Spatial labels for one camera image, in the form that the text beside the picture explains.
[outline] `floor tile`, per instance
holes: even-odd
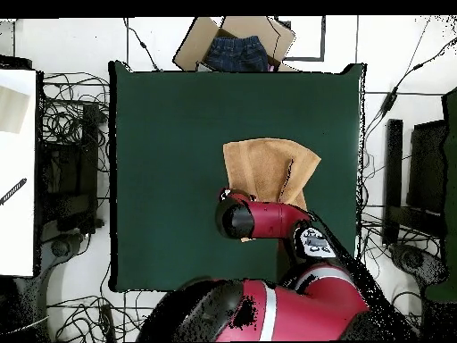
[[[146,44],[155,64],[161,70],[177,71],[173,56],[178,51],[194,18],[192,17],[136,17],[129,26]],[[133,71],[153,71],[154,67],[135,34],[129,33],[129,67]]]
[[[12,55],[12,44],[12,22],[0,21],[0,55]]]
[[[165,294],[156,290],[131,291],[127,294],[127,307],[155,308]]]
[[[411,67],[436,55],[457,37],[457,20],[446,22],[446,16],[432,16]],[[412,72],[404,80],[402,91],[445,94],[457,88],[457,44],[445,49],[443,55]]]
[[[428,16],[360,16],[358,60],[366,63],[367,91],[390,91],[406,73]],[[435,55],[456,33],[431,18],[411,63],[413,67]],[[402,92],[445,93],[457,86],[453,47],[445,56],[412,72],[399,88]]]
[[[327,16],[324,62],[284,63],[300,71],[339,73],[355,62],[356,30],[357,16]]]
[[[279,16],[280,21],[290,21],[295,41],[286,56],[320,58],[322,16]]]
[[[98,310],[96,308],[88,308],[86,309],[87,313],[84,311],[85,309],[82,307],[80,309],[70,307],[48,308],[48,332],[51,340],[82,343],[84,340],[84,337],[82,337],[83,335],[85,335],[87,343],[103,340],[103,333],[98,327],[91,328],[94,339],[92,339],[91,335],[88,333],[89,327],[87,322],[91,326],[93,326],[93,324],[90,320],[98,322]]]
[[[44,72],[89,72],[108,78],[108,62],[126,60],[122,19],[19,20],[16,55]]]

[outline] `black power cord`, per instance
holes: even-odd
[[[151,53],[149,53],[149,50],[147,49],[147,46],[146,44],[140,39],[140,37],[138,36],[138,33],[132,29],[128,24],[127,24],[127,19],[123,18],[122,19],[124,21],[124,26],[126,27],[127,30],[131,30],[134,34],[135,34],[135,37],[137,37],[137,40],[139,42],[139,45],[141,47],[143,47],[146,52],[147,52],[147,55],[149,56],[149,59],[151,60],[151,63],[153,64],[153,67],[156,71],[160,71],[159,70],[159,67],[157,67],[157,64],[155,64],[154,60],[153,60],[153,57],[151,56]]]

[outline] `white floor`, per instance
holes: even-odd
[[[291,63],[302,71],[340,72],[349,63],[368,64],[365,89],[366,124],[377,113],[386,92],[391,90],[404,75],[416,45],[429,16],[327,16],[326,54],[323,63]],[[316,43],[306,43],[307,35],[313,41],[315,33],[320,33],[315,20],[308,17],[294,17],[292,29],[297,41],[303,44],[303,55],[315,55]],[[146,43],[159,68],[176,70],[171,59],[181,40],[187,33],[192,18],[136,18],[129,19]],[[432,16],[411,67],[435,55],[441,47],[455,37],[454,29],[445,18]],[[127,33],[122,19],[58,19],[58,20],[19,20],[16,23],[15,38],[12,25],[0,23],[0,54],[29,58],[34,68],[45,73],[52,72],[89,72],[109,80],[107,63],[111,60],[128,62],[134,71],[150,71],[152,65],[144,49],[138,44],[133,33]],[[443,56],[415,71],[399,88],[392,111],[373,131],[367,148],[375,156],[375,167],[384,165],[385,124],[389,118],[403,120],[403,155],[409,154],[411,130],[415,124],[443,118],[441,95],[457,87],[456,47],[448,48]],[[403,165],[403,201],[406,198],[408,160]],[[107,190],[106,175],[100,174],[99,196],[104,197]],[[369,204],[382,204],[383,175],[379,172],[374,179],[367,181],[370,192]],[[57,267],[49,282],[48,304],[55,304],[77,297],[99,294],[99,287],[106,273],[110,255],[109,206],[107,202],[99,208],[99,217],[106,222],[92,237],[88,251]],[[380,216],[377,208],[367,213]],[[377,277],[387,299],[404,290],[417,290],[411,277],[398,271],[392,263],[382,256],[377,259],[378,267],[367,260],[374,277]],[[112,293],[106,283],[104,295],[120,309],[125,306],[131,317],[144,317],[151,312],[162,293],[145,292],[136,299],[138,292],[127,294]],[[49,308],[49,328],[51,334],[62,326],[80,301],[69,302],[71,307]],[[400,297],[396,305],[404,313],[420,311],[420,304],[414,297]],[[114,312],[117,324],[123,323],[121,313]],[[68,328],[61,338],[70,339],[79,333]],[[126,337],[134,340],[133,330]]]

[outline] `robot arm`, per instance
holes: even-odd
[[[254,197],[237,189],[224,188],[216,209],[219,233],[227,238],[290,238],[298,221],[311,216],[296,206],[254,201]]]
[[[382,339],[368,333],[372,312],[338,259],[347,251],[323,223],[324,232],[314,226],[317,215],[254,200],[224,188],[215,220],[220,234],[287,240],[299,264],[279,285],[203,280],[167,294],[137,341]]]

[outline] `black border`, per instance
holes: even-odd
[[[111,238],[111,275],[108,280],[108,288],[111,292],[118,292],[116,289],[118,282],[118,164],[116,158],[116,113],[118,103],[116,75],[116,62],[108,62],[108,74],[110,75],[110,107],[108,112],[108,141],[110,144],[110,176],[108,179],[110,186],[110,238]]]
[[[19,58],[14,56],[0,55],[0,69],[3,70],[28,70],[34,71],[32,68],[32,61],[30,59]],[[43,175],[40,175],[40,164],[39,164],[39,151],[40,151],[40,131],[42,130],[43,124],[43,78],[44,73],[42,71],[36,71],[36,88],[35,88],[35,170],[34,170],[34,225],[33,225],[33,277],[36,278],[41,273],[41,232],[43,226],[41,225],[40,217],[40,194],[44,188]],[[18,275],[0,275],[4,278],[23,278]]]
[[[126,70],[134,73],[145,73],[151,74],[156,72],[168,73],[168,72],[180,72],[182,74],[189,74],[193,72],[187,71],[132,71],[127,64],[121,61],[109,61],[108,62],[108,73],[110,76],[110,108],[108,116],[108,140],[110,144],[110,237],[111,237],[111,275],[108,280],[108,288],[115,293],[123,293],[125,291],[118,291],[117,286],[117,277],[119,273],[118,265],[118,212],[117,212],[117,156],[116,156],[116,113],[117,113],[117,74],[116,74],[116,63],[122,64]],[[355,205],[355,237],[357,238],[357,245],[354,246],[354,251],[357,249],[357,254],[361,252],[361,212],[362,212],[362,172],[363,172],[363,148],[365,146],[365,78],[367,73],[367,64],[366,63],[349,63],[346,67],[337,73],[333,72],[318,72],[318,71],[282,71],[277,72],[282,75],[296,75],[299,73],[322,73],[325,75],[338,75],[343,76],[349,72],[355,65],[361,66],[361,76],[359,78],[359,152],[358,152],[358,168],[357,168],[357,179],[356,179],[356,205]],[[252,72],[238,72],[237,74],[244,74]],[[268,72],[254,72],[259,75],[268,73]],[[211,72],[200,72],[198,75],[211,75]]]
[[[327,30],[326,25],[327,25],[327,18],[326,18],[326,16],[322,16],[322,20],[320,22],[320,56],[319,57],[285,56],[283,58],[283,62],[324,62],[325,34],[326,34],[326,30]]]

